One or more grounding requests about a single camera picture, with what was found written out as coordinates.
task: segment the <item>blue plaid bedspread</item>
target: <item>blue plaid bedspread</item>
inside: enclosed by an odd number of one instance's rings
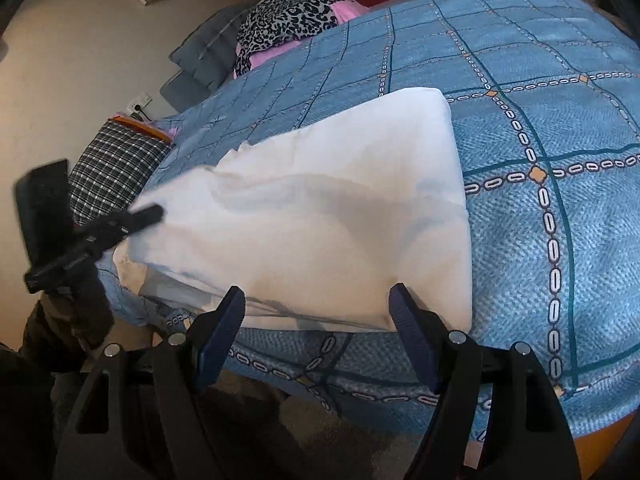
[[[465,178],[473,327],[529,342],[575,436],[640,403],[640,52],[579,0],[417,0],[313,38],[166,120],[157,186],[228,150],[405,87],[450,103]],[[120,316],[184,330],[101,276]],[[226,366],[386,430],[423,432],[434,396],[395,333],[242,329]],[[490,392],[478,402],[482,440]]]

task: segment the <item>leopard print fabric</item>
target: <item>leopard print fabric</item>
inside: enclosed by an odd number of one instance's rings
[[[338,25],[331,4],[345,0],[264,0],[238,30],[236,76],[251,70],[249,57],[272,46],[316,36]]]

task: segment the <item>plaid pillow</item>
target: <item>plaid pillow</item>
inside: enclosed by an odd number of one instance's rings
[[[84,224],[126,209],[170,150],[160,139],[108,120],[69,176],[74,221]]]

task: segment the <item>electrical outlet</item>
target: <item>electrical outlet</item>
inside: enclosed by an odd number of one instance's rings
[[[130,114],[136,112],[136,105],[139,105],[140,108],[144,109],[145,106],[147,106],[150,102],[151,97],[149,97],[149,95],[145,92],[142,92],[140,95],[129,102],[129,104],[127,105],[127,112]]]

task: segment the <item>bed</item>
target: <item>bed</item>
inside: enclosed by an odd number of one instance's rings
[[[524,340],[574,436],[640,404],[640,51],[580,0],[416,0],[307,41],[156,126],[175,146],[151,189],[199,164],[411,86],[449,102],[472,235],[480,344]],[[118,316],[183,332],[194,313],[122,288]],[[423,433],[437,398],[395,333],[241,329],[238,374],[381,430]],[[478,401],[482,441],[491,393]]]

